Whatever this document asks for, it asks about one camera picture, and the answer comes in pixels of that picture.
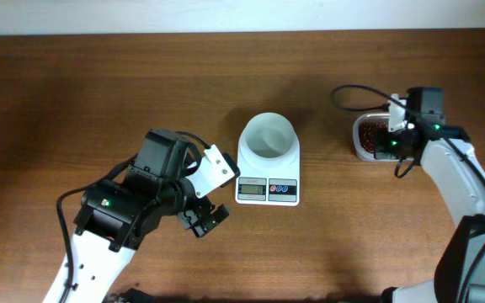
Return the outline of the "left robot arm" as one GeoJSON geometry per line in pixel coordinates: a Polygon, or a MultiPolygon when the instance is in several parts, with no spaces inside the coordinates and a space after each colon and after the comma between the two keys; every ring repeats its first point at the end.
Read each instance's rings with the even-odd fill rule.
{"type": "Polygon", "coordinates": [[[47,302],[101,302],[130,263],[146,235],[174,216],[197,238],[229,216],[207,195],[240,174],[231,156],[184,131],[147,132],[141,150],[99,180],[78,188],[81,209],[70,232],[56,201],[66,256],[47,302]]]}

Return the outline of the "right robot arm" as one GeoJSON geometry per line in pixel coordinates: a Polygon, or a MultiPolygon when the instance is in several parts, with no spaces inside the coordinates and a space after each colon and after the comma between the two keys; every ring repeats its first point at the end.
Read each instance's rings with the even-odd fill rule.
{"type": "Polygon", "coordinates": [[[388,128],[376,133],[374,157],[420,166],[440,191],[456,230],[434,277],[383,291],[384,302],[485,302],[485,172],[471,138],[447,125],[439,88],[389,96],[388,128]]]}

